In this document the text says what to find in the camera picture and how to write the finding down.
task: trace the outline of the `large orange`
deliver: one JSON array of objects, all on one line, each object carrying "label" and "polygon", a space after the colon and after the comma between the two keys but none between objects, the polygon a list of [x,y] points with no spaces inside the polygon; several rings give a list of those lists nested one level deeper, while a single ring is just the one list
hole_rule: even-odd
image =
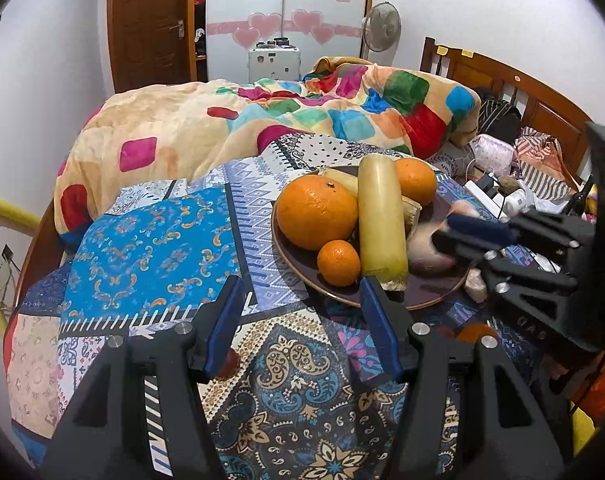
[{"label": "large orange", "polygon": [[419,158],[399,158],[394,163],[402,194],[423,207],[430,204],[438,188],[431,166]]},{"label": "large orange", "polygon": [[276,220],[292,244],[318,251],[331,240],[351,237],[358,224],[358,202],[339,182],[304,175],[280,193]]}]

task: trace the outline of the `white wardrobe door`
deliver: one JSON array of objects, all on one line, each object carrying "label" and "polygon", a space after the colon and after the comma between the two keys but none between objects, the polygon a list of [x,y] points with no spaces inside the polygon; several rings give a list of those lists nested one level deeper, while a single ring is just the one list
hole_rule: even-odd
[{"label": "white wardrobe door", "polygon": [[280,36],[282,0],[206,0],[209,79],[249,82],[248,50]]},{"label": "white wardrobe door", "polygon": [[285,36],[305,75],[323,56],[360,56],[365,0],[284,0]]}]

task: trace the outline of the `colorful quilt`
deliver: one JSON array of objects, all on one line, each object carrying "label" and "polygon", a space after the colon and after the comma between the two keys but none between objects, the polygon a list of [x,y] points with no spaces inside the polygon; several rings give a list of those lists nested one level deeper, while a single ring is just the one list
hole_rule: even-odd
[{"label": "colorful quilt", "polygon": [[[294,178],[322,165],[358,165],[364,155],[381,151],[407,156],[335,137],[287,135],[270,143],[262,155],[223,164],[188,186],[184,181],[150,182],[123,189],[110,213],[90,227],[73,263],[29,290],[6,335],[13,426],[34,462],[41,462],[60,416],[108,335],[149,335],[190,319],[203,300],[215,297],[218,280],[233,272],[243,278],[250,297],[233,340],[240,370],[228,380],[199,388],[230,478],[380,475],[407,386],[383,373],[362,312],[308,290],[282,261],[272,244],[270,219],[272,203]],[[495,221],[452,179],[442,173],[437,178],[437,192],[445,200],[469,200],[484,218]],[[175,197],[175,189],[186,196]],[[189,211],[182,216],[185,208]],[[164,221],[153,221],[161,216]],[[191,227],[182,226],[194,221]],[[188,239],[196,232],[199,240]],[[226,237],[218,245],[220,232]],[[180,245],[187,240],[193,250],[180,262]],[[145,261],[147,246],[153,256]],[[212,259],[209,250],[223,256]],[[508,255],[522,265],[531,261],[522,248],[509,248]],[[202,262],[207,263],[204,273]],[[137,278],[132,290],[133,273],[167,274],[158,280],[164,290],[146,283],[154,278]],[[178,286],[185,277],[202,285],[194,280],[191,288]],[[109,281],[108,297],[102,295],[102,284],[97,292],[97,280]],[[207,296],[210,287],[214,292]],[[120,290],[125,296],[117,299]],[[143,296],[154,301],[140,301]],[[87,305],[84,310],[74,307],[76,300]],[[538,358],[532,346],[462,290],[413,314],[454,332],[470,321],[491,324],[521,374],[531,375]],[[287,352],[294,344],[302,360]],[[266,360],[271,352],[285,357],[286,373],[277,381]],[[158,384],[152,376],[145,384],[153,464],[170,474]],[[438,472],[453,466],[459,404],[458,383],[452,377]],[[336,477],[338,472],[346,476]]]},{"label": "colorful quilt", "polygon": [[326,134],[428,158],[476,134],[480,100],[427,73],[323,58],[302,82],[223,80],[118,94],[89,120],[58,172],[55,223],[77,247],[123,187],[191,181],[256,156],[284,134]]}]

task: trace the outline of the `plate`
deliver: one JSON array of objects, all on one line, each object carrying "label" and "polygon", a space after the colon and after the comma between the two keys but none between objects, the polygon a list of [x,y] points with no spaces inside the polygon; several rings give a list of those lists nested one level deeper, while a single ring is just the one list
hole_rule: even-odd
[{"label": "plate", "polygon": [[[333,169],[352,175],[358,174],[357,166],[338,166]],[[449,208],[449,203],[444,198],[436,195],[433,201],[423,208],[419,223],[441,222],[446,218]],[[333,286],[327,283],[317,272],[317,253],[296,247],[282,234],[276,221],[275,206],[271,216],[271,229],[278,252],[303,282],[333,300],[351,306],[360,306],[359,282],[350,286]],[[392,299],[402,303],[407,310],[433,305],[457,290],[464,283],[467,271],[467,267],[455,266],[453,269],[440,274],[422,276],[410,270],[407,290],[404,294],[402,292],[394,293],[397,294],[397,297]]]}]

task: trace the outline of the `black bag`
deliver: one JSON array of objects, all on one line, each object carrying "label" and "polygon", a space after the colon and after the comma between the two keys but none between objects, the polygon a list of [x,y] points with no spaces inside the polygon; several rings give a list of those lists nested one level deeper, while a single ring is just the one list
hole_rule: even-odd
[{"label": "black bag", "polygon": [[520,136],[522,121],[520,110],[507,101],[495,97],[489,88],[474,88],[474,91],[482,101],[477,132],[513,145]]}]

